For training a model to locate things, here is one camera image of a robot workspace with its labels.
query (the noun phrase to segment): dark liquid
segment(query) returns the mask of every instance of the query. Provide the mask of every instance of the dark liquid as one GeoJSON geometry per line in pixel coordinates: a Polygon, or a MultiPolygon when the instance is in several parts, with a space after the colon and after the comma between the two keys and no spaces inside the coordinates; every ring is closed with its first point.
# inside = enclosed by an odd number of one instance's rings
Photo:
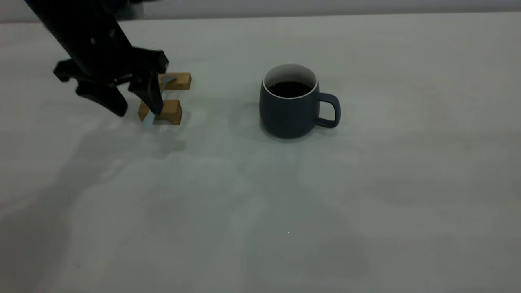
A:
{"type": "Polygon", "coordinates": [[[301,82],[285,81],[268,89],[272,94],[281,97],[298,97],[311,92],[311,88],[301,82]]]}

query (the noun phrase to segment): wooden block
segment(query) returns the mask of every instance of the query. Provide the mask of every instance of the wooden block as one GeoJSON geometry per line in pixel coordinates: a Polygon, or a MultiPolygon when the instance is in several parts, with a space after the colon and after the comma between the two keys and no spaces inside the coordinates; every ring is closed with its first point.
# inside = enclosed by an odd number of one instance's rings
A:
{"type": "MultiPolygon", "coordinates": [[[[172,122],[174,125],[181,124],[183,109],[181,108],[181,103],[179,103],[179,100],[165,100],[163,101],[163,104],[163,110],[159,115],[157,115],[156,119],[170,120],[170,122],[172,122]]],[[[150,109],[148,106],[141,102],[138,110],[138,115],[139,119],[141,119],[141,122],[143,122],[149,111],[150,109]]]]}
{"type": "Polygon", "coordinates": [[[158,74],[159,88],[163,88],[162,77],[171,76],[177,77],[166,84],[165,90],[189,90],[192,84],[192,75],[190,73],[165,73],[158,74]]]}

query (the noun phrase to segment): dark blue mug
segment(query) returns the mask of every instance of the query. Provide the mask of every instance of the dark blue mug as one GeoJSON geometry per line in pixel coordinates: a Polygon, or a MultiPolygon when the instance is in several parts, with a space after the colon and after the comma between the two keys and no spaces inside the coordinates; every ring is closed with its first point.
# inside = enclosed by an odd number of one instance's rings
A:
{"type": "Polygon", "coordinates": [[[337,97],[320,93],[316,75],[302,65],[283,64],[268,71],[260,96],[260,119],[276,137],[297,138],[315,125],[333,128],[340,122],[337,97]],[[333,105],[334,120],[318,117],[321,101],[333,105]]]}

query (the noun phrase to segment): wall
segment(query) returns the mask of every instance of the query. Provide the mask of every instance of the wall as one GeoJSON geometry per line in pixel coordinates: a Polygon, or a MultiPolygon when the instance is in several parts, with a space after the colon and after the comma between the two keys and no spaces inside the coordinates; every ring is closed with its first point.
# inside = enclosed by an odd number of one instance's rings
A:
{"type": "MultiPolygon", "coordinates": [[[[144,18],[214,18],[521,10],[519,0],[160,0],[144,18]]],[[[0,1],[0,22],[36,21],[23,0],[0,1]]]]}

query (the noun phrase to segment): white table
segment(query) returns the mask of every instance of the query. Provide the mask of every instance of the white table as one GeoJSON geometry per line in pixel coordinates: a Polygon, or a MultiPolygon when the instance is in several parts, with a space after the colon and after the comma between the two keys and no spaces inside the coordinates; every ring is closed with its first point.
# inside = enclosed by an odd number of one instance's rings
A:
{"type": "Polygon", "coordinates": [[[182,125],[77,97],[41,25],[0,26],[1,292],[521,290],[521,14],[122,27],[193,74],[182,125]],[[260,129],[286,62],[338,128],[260,129]]]}

